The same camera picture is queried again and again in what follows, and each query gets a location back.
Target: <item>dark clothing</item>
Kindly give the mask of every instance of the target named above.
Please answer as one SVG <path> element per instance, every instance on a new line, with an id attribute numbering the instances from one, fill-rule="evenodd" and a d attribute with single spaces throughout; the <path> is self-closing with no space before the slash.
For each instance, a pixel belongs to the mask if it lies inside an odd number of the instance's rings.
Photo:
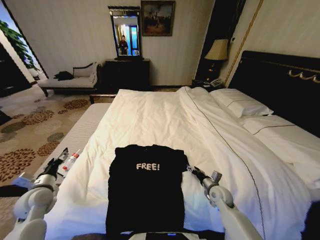
<path id="1" fill-rule="evenodd" d="M 61 71 L 54 75 L 54 79 L 58 79 L 58 81 L 71 80 L 74 79 L 74 76 L 68 71 Z"/>
<path id="2" fill-rule="evenodd" d="M 181 232 L 185 218 L 181 183 L 187 164 L 184 151 L 166 146 L 117 147 L 109 169 L 107 236 Z"/>
<path id="3" fill-rule="evenodd" d="M 128 44 L 126 41 L 120 41 L 121 55 L 128 55 Z"/>

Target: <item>framed painting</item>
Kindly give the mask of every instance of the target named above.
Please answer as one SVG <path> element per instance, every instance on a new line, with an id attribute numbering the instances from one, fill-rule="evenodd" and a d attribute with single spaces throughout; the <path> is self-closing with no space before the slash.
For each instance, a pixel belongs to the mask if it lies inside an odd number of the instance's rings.
<path id="1" fill-rule="evenodd" d="M 175 1 L 141 1 L 142 36 L 172 36 Z"/>

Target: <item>small bottle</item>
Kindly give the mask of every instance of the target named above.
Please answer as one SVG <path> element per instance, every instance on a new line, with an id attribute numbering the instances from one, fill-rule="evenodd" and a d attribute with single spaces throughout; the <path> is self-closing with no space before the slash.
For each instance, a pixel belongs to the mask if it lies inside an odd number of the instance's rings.
<path id="1" fill-rule="evenodd" d="M 66 160 L 63 163 L 63 167 L 62 167 L 63 170 L 69 171 L 71 169 L 71 167 L 73 166 L 73 164 L 75 163 L 75 161 L 79 157 L 80 151 L 81 151 L 80 149 L 78 151 L 76 151 L 74 154 L 72 154 L 71 157 L 69 157 L 68 160 Z"/>

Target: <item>mirror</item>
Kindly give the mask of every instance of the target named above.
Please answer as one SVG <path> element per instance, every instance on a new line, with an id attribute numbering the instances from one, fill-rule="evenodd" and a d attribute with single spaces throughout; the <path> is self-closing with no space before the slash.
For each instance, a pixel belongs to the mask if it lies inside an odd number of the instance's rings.
<path id="1" fill-rule="evenodd" d="M 108 6 L 113 29 L 116 59 L 140 58 L 140 7 Z"/>

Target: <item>red cap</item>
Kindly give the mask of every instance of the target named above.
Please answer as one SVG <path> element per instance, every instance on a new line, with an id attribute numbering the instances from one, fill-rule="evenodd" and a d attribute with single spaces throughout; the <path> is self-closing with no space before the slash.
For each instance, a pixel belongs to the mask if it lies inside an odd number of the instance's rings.
<path id="1" fill-rule="evenodd" d="M 72 156 L 77 159 L 79 157 L 79 154 L 78 153 L 74 153 L 74 154 L 72 154 Z"/>

